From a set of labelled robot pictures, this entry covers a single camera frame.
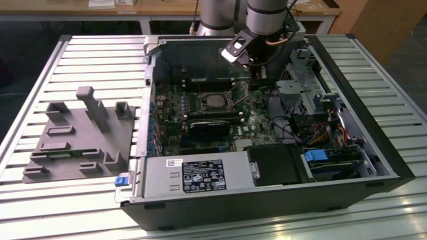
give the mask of warning label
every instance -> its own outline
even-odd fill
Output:
[[[182,181],[187,194],[226,190],[223,160],[183,162]]]

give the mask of aluminum extrusion table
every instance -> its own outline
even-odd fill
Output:
[[[0,239],[418,239],[427,232],[427,117],[357,39],[319,37],[417,179],[349,209],[174,231],[142,230],[115,203],[115,177],[23,184],[51,101],[83,108],[75,90],[91,85],[106,107],[141,106],[145,36],[74,36],[54,50],[0,146]],[[137,110],[135,129],[141,111]],[[138,139],[134,132],[133,142]],[[137,147],[131,147],[135,161]]]

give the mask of yellow wire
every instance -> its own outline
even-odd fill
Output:
[[[323,134],[321,134],[321,136],[319,136],[315,140],[313,140],[310,144],[314,144],[314,143],[319,142],[321,140],[325,139],[326,136],[327,136],[327,132],[325,132]]]
[[[339,126],[338,129],[342,131],[342,142],[346,144],[346,132],[345,132],[345,129]]]

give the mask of circuit board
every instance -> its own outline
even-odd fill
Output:
[[[249,91],[246,81],[234,82],[229,91],[215,92],[187,92],[185,84],[157,87],[163,156],[237,152],[251,145],[275,144],[278,137],[267,118],[266,94],[266,89]],[[206,116],[217,118],[205,120]],[[210,122],[227,124],[227,132],[221,137],[195,139],[193,127]]]

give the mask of blue latch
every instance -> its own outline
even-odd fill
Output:
[[[114,185],[117,187],[130,186],[130,176],[118,176]]]
[[[322,160],[329,160],[329,155],[325,150],[309,150],[305,153],[306,160],[307,162],[310,161],[322,161]]]

